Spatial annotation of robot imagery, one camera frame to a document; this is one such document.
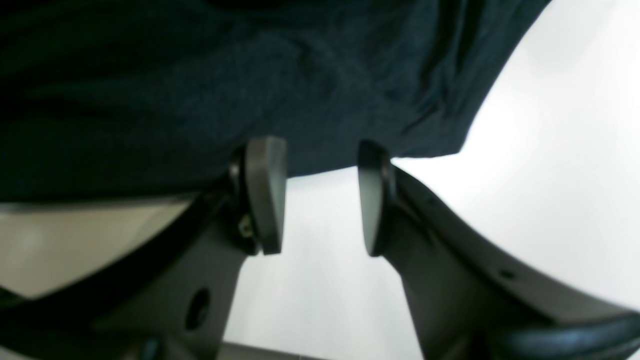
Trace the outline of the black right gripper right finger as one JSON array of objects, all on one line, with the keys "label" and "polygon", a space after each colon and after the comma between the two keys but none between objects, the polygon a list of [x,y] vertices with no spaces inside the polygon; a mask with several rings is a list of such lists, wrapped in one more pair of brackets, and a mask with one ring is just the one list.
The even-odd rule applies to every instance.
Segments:
[{"label": "black right gripper right finger", "polygon": [[425,360],[627,360],[639,313],[537,271],[463,221],[370,140],[358,146],[368,255],[400,276]]}]

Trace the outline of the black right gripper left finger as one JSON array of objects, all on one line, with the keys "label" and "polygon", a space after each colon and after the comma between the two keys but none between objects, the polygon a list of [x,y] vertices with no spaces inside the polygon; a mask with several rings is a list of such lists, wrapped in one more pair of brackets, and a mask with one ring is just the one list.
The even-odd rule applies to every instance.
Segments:
[{"label": "black right gripper left finger", "polygon": [[288,146],[254,137],[196,193],[1,207],[1,350],[214,360],[245,260],[282,251]]}]

